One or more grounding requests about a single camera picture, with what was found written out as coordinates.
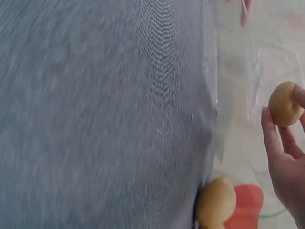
hand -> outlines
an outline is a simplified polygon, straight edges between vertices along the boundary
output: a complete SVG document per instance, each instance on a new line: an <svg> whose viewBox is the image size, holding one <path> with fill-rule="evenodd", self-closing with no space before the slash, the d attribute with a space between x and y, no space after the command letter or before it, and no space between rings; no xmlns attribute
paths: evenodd
<svg viewBox="0 0 305 229"><path fill-rule="evenodd" d="M295 86L294 97L305 107L304 90ZM300 122L305 131L305 114ZM289 127L279 128L282 149L268 108L262 110L262 128L275 193L295 218L297 226L305 228L305 154L296 144Z"/></svg>
<svg viewBox="0 0 305 229"><path fill-rule="evenodd" d="M253 1L254 0L244 0L249 16L252 13ZM243 5L242 5L242 14L241 14L241 18L240 18L240 24L241 24L241 26L246 26L247 23L248 23L248 21L247 21L246 13L245 13Z"/></svg>

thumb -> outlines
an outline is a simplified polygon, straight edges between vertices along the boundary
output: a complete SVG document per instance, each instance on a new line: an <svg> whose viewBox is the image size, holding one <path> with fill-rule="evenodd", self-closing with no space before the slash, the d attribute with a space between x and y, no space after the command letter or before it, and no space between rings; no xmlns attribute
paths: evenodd
<svg viewBox="0 0 305 229"><path fill-rule="evenodd" d="M294 86L293 90L294 98L296 102L303 108L305 108L305 90L299 85Z"/></svg>

dough ball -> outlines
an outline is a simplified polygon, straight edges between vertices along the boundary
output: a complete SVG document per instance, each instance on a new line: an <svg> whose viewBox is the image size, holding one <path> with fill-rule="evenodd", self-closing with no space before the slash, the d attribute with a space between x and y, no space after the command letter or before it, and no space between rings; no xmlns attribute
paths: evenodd
<svg viewBox="0 0 305 229"><path fill-rule="evenodd" d="M204 227L203 229L225 229L224 225L219 224L217 226L212 226L212 227Z"/></svg>
<svg viewBox="0 0 305 229"><path fill-rule="evenodd" d="M294 100L295 83L288 81L280 84L271 94L268 107L273 121L280 127L287 127L300 119L304 110Z"/></svg>
<svg viewBox="0 0 305 229"><path fill-rule="evenodd" d="M219 178L206 185L199 193L196 205L197 221L207 228L226 222L236 206L236 193L226 178Z"/></svg>

gray fabric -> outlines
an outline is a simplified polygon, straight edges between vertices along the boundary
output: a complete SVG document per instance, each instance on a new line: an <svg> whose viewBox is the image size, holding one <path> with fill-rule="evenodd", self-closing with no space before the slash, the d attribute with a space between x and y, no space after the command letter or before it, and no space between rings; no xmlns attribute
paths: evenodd
<svg viewBox="0 0 305 229"><path fill-rule="evenodd" d="M0 228L189 229L215 112L201 0L0 0Z"/></svg>

plastic wrap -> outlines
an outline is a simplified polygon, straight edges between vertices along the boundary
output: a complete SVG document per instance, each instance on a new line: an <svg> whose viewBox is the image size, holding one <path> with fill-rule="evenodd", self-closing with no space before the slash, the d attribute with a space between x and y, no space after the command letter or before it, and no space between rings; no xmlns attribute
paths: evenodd
<svg viewBox="0 0 305 229"><path fill-rule="evenodd" d="M248 18L247 26L242 28L240 12L245 3L217 0L221 142L213 176L229 177L236 192L243 190L239 192L240 198L248 198L248 210L239 209L239 213L243 212L241 221L249 219L249 209L260 209L255 216L258 224L252 223L248 228L293 229L293 219L278 201L268 173L260 113L280 83L294 81L304 87L305 82L299 54L283 41L280 26L272 20L275 14L270 14L267 8L271 5L270 2L268 5L262 0L256 0L253 14ZM304 147L304 133L300 124L297 123L292 128L298 143ZM234 227L245 228L236 223Z"/></svg>

